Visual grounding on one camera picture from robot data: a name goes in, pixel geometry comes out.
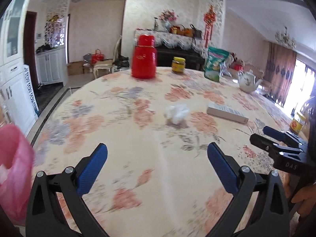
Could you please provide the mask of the person right hand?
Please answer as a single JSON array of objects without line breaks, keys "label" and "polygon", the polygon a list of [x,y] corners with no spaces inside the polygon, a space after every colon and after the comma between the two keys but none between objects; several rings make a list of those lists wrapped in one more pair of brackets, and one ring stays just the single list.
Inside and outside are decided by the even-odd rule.
[{"label": "person right hand", "polygon": [[310,186],[303,187],[291,200],[292,203],[301,202],[297,213],[301,217],[306,217],[310,214],[315,206],[316,200],[316,185],[315,183]]}]

